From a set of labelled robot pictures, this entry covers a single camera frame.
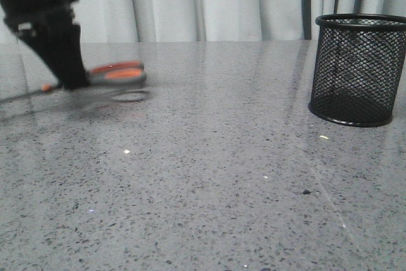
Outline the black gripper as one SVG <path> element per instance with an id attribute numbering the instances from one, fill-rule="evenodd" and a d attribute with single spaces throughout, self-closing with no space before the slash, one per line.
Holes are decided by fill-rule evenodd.
<path id="1" fill-rule="evenodd" d="M 1 0 L 4 23 L 47 65 L 66 89 L 89 85 L 80 47 L 81 28 L 71 7 L 78 0 Z"/>

